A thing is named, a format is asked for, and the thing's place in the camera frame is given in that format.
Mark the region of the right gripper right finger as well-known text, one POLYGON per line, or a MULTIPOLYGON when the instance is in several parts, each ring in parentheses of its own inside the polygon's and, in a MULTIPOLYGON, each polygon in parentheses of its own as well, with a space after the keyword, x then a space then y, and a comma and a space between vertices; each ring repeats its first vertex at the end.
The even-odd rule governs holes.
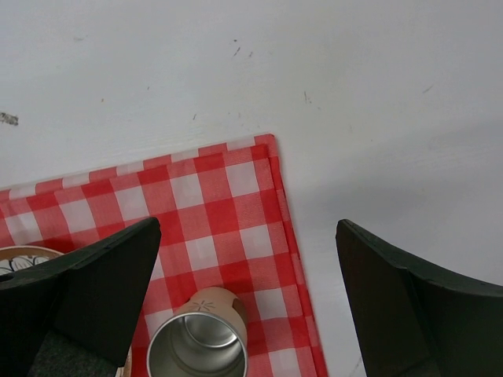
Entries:
POLYGON ((343 219, 336 246, 368 376, 500 376, 502 287, 343 219))

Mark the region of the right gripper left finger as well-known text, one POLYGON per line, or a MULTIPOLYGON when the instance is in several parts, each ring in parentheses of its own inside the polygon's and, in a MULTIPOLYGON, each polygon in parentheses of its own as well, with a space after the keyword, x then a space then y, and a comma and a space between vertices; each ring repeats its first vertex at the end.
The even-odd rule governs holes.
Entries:
POLYGON ((114 376, 160 247, 157 218, 1 277, 3 376, 114 376))

